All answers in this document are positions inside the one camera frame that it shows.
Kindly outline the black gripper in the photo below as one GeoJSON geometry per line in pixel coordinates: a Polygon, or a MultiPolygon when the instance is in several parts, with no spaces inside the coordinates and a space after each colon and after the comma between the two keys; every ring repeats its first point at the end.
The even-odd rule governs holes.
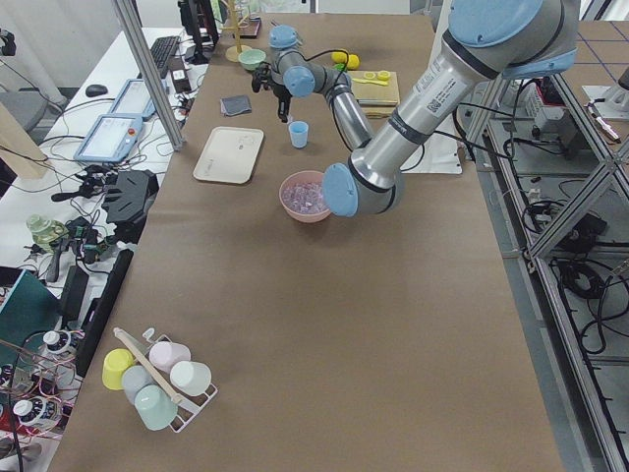
{"type": "Polygon", "coordinates": [[[251,87],[253,93],[259,93],[262,89],[271,90],[278,100],[277,113],[282,123],[290,121],[290,104],[292,95],[284,86],[277,83],[272,77],[271,66],[267,63],[258,65],[252,73],[251,87]]]}

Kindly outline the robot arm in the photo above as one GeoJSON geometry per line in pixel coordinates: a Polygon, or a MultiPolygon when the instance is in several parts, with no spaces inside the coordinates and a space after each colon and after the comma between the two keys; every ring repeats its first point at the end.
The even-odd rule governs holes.
{"type": "Polygon", "coordinates": [[[281,120],[292,98],[321,94],[352,151],[324,172],[325,204],[338,216],[382,213],[401,197],[402,164],[477,84],[553,75],[574,64],[579,11],[570,0],[452,2],[439,54],[378,131],[349,75],[308,61],[290,26],[270,31],[270,61],[255,69],[252,89],[272,89],[281,120]]]}

